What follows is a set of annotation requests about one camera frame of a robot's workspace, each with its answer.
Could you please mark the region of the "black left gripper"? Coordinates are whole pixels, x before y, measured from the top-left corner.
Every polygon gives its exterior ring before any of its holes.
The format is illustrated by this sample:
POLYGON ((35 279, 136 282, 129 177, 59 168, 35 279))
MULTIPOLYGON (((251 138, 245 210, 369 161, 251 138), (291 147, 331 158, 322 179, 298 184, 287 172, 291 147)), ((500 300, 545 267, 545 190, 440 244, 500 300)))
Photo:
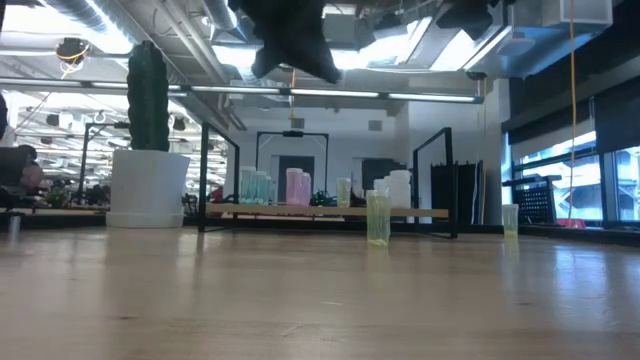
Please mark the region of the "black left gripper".
MULTIPOLYGON (((325 0, 229 0, 229 8, 240 11, 253 23, 253 34, 265 45, 326 46, 323 33, 325 0)), ((282 63, 331 84, 337 84, 341 71, 330 56, 314 49, 289 49, 282 63)), ((280 54, 264 46, 255 53, 251 71, 263 78, 280 65, 280 54)))

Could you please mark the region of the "long ceiling light bar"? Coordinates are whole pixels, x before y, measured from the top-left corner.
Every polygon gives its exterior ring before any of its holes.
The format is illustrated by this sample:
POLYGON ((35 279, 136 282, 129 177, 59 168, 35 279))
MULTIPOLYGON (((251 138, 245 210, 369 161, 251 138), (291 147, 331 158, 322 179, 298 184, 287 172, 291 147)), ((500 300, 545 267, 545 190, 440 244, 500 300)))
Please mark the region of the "long ceiling light bar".
MULTIPOLYGON (((124 94, 128 90, 127 83, 88 81, 88 80, 60 80, 41 78, 0 77, 0 87, 13 90, 53 91, 53 92, 84 92, 87 94, 113 93, 124 94)), ((187 93, 211 93, 234 95, 260 96, 306 96, 332 97, 353 99, 375 99, 391 101, 418 101, 456 104, 481 104, 484 98, 480 96, 461 96, 432 93, 394 93, 372 91, 347 91, 307 88, 273 88, 246 87, 222 85, 179 85, 168 86, 170 96, 185 97, 187 93)))

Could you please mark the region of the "grey ceiling unit box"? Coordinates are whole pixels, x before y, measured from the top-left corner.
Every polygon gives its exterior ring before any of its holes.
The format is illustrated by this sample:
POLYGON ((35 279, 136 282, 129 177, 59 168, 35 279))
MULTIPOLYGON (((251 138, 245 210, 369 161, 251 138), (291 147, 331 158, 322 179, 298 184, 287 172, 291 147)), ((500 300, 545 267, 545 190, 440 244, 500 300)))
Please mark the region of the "grey ceiling unit box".
POLYGON ((327 42, 352 48, 355 44, 355 23, 353 15, 327 14, 323 20, 323 32, 327 42))

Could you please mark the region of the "background door panel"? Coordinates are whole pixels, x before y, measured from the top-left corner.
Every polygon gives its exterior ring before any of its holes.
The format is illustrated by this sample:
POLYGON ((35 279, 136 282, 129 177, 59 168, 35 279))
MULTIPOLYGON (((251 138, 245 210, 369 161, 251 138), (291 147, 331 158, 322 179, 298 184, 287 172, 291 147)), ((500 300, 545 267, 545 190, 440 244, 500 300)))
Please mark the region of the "background door panel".
POLYGON ((289 168, 298 168, 311 176, 311 182, 314 182, 315 158, 312 156, 278 156, 277 165, 277 194, 278 201, 286 201, 286 170, 289 168))

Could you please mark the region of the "dark background monitor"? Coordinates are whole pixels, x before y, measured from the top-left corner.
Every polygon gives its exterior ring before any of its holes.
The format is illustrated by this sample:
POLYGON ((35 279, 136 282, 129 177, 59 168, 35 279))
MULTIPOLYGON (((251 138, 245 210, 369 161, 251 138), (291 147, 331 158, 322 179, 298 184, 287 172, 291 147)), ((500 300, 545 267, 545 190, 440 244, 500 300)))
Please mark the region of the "dark background monitor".
POLYGON ((362 161, 362 188, 373 190, 376 179, 384 179, 394 170, 406 170, 406 162, 398 162, 394 159, 367 158, 362 161))

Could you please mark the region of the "green cactus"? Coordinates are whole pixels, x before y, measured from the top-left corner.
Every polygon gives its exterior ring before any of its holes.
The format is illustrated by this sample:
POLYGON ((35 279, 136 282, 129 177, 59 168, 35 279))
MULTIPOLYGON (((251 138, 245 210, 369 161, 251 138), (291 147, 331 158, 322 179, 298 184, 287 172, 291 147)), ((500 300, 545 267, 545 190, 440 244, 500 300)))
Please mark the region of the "green cactus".
POLYGON ((127 86, 131 147, 168 152, 167 66, 161 51, 151 41, 145 40, 132 49, 127 86))

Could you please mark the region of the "white planter pot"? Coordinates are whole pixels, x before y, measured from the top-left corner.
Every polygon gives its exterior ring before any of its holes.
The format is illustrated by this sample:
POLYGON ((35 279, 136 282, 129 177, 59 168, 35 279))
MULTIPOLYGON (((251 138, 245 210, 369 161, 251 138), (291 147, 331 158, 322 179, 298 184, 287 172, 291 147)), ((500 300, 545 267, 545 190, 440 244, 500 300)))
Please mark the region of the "white planter pot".
POLYGON ((155 150, 116 150, 106 225, 116 228, 178 228, 190 159, 155 150))

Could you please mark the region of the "black standing panel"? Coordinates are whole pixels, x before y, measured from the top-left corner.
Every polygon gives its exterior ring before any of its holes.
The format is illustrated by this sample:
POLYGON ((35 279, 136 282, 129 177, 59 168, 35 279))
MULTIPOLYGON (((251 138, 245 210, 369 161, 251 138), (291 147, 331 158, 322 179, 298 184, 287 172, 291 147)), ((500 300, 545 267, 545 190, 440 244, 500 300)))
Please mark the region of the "black standing panel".
MULTIPOLYGON (((450 204, 450 173, 444 163, 432 165, 431 207, 447 209, 450 204)), ((481 219, 483 162, 457 164, 458 222, 479 225, 481 219)))

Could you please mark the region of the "wooden background table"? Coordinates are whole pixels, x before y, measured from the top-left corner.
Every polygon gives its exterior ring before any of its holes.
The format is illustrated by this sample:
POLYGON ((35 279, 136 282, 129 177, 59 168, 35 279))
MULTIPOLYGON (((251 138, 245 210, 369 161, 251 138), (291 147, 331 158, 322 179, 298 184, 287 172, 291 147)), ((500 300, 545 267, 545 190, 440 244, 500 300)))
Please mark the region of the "wooden background table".
POLYGON ((105 215, 101 209, 80 208, 80 209, 54 209, 54 208, 14 208, 10 211, 20 212, 26 215, 38 216, 84 216, 84 215, 105 215))

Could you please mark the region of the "black perforated rack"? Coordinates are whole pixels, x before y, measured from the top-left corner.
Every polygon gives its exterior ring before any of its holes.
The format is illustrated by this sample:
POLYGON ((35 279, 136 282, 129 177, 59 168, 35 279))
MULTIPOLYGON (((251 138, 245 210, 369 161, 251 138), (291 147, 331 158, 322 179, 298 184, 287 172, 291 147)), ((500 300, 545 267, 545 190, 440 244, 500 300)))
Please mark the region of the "black perforated rack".
POLYGON ((557 224, 553 182, 561 179, 560 175, 534 175, 502 183, 511 189, 512 201, 519 206, 521 224, 557 224))

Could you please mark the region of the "black background screen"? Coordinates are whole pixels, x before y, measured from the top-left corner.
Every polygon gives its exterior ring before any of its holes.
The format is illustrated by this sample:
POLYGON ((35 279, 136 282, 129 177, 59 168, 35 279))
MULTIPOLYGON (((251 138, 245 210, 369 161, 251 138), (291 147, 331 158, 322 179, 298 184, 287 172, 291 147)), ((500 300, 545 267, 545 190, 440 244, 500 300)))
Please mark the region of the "black background screen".
POLYGON ((0 147, 0 187, 5 190, 20 188, 23 169, 29 160, 29 151, 18 147, 0 147))

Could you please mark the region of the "black background gantry frame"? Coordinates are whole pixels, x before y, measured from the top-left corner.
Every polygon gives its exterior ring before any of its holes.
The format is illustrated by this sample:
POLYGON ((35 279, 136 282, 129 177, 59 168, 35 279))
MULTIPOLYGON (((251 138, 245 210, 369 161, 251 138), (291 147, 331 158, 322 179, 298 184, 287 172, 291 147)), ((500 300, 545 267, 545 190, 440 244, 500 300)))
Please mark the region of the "black background gantry frame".
POLYGON ((324 149, 324 164, 325 164, 325 168, 324 168, 324 191, 327 191, 327 169, 328 169, 328 165, 327 165, 327 160, 328 160, 328 145, 329 145, 329 135, 327 133, 305 133, 302 131, 294 131, 294 130, 289 130, 289 131, 283 131, 283 132, 269 132, 269 131, 259 131, 256 134, 256 165, 259 165, 260 162, 260 151, 262 149, 263 146, 266 146, 267 143, 269 142, 269 140, 265 140, 264 142, 261 141, 261 137, 262 136, 266 136, 269 135, 270 137, 273 136, 281 136, 283 138, 304 138, 304 137, 323 137, 325 140, 325 145, 322 146, 322 148, 324 149))
POLYGON ((112 127, 115 129, 128 129, 129 124, 122 121, 118 121, 110 124, 96 123, 96 122, 88 122, 85 124, 85 130, 83 135, 83 147, 82 147, 82 153, 81 153, 80 178, 79 178, 78 189, 76 192, 77 205, 81 205, 83 203, 83 198, 84 198, 89 143, 95 136, 97 136, 103 129, 107 127, 112 127))

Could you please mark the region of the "silver ceiling air duct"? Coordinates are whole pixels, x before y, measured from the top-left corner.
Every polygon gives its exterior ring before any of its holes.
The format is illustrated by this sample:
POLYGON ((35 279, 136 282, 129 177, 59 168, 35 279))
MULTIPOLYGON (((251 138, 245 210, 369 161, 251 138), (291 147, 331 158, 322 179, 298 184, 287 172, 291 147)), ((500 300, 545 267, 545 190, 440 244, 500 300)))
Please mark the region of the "silver ceiling air duct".
POLYGON ((228 0, 201 0, 211 27, 210 40, 214 42, 223 33, 229 33, 240 41, 247 41, 237 15, 229 8, 228 0))

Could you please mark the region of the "black aluminium table frame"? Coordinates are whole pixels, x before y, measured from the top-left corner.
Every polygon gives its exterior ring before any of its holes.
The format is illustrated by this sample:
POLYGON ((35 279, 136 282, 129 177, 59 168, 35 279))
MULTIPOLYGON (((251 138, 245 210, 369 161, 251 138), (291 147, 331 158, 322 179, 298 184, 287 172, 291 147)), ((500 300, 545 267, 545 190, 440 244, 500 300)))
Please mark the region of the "black aluminium table frame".
MULTIPOLYGON (((104 215, 25 215, 21 227, 27 230, 52 230, 84 227, 102 227, 106 224, 104 215)), ((269 219, 224 219, 207 218, 204 222, 207 231, 216 229, 238 230, 274 230, 274 231, 327 231, 355 232, 364 231, 364 222, 335 222, 311 220, 269 220, 269 219)), ((412 224, 393 223, 391 230, 400 233, 433 235, 445 239, 456 239, 462 235, 501 235, 500 225, 457 225, 451 228, 447 223, 412 224)), ((521 236, 537 236, 549 239, 574 240, 604 245, 619 245, 640 248, 640 231, 610 229, 576 229, 558 226, 521 225, 521 236)))

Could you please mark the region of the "grey metal post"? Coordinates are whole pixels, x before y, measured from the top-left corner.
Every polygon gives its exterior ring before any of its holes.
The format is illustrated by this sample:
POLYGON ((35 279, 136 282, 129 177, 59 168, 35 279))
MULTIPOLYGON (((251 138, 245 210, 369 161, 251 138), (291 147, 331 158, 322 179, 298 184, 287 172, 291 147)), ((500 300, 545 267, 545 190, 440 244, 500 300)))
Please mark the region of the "grey metal post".
POLYGON ((22 214, 18 212, 9 212, 8 217, 9 246, 15 247, 19 242, 22 214))

